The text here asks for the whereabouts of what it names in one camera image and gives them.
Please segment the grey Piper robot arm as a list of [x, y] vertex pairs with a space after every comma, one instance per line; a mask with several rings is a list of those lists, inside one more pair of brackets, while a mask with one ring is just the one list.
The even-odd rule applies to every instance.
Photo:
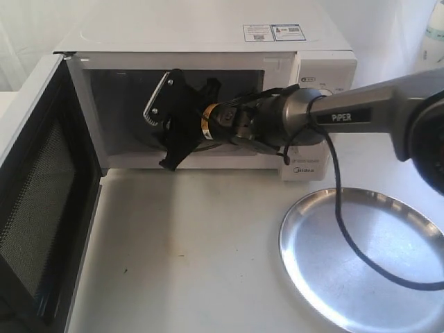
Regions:
[[443, 70], [432, 69], [338, 94], [297, 84], [218, 102], [219, 83], [197, 90], [179, 69], [166, 72], [143, 112], [174, 170], [201, 143], [239, 146], [286, 158], [292, 146], [315, 145], [330, 133], [386, 133], [401, 162], [443, 191]]

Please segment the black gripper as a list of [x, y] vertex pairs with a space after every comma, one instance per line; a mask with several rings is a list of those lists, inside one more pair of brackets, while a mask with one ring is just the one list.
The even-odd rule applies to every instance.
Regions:
[[174, 71], [174, 95], [172, 108], [162, 122], [159, 140], [166, 149], [166, 156], [159, 165], [175, 171], [180, 163], [205, 142], [201, 129], [202, 114], [205, 108], [218, 101], [221, 82], [209, 77], [197, 88], [191, 86], [184, 71]]

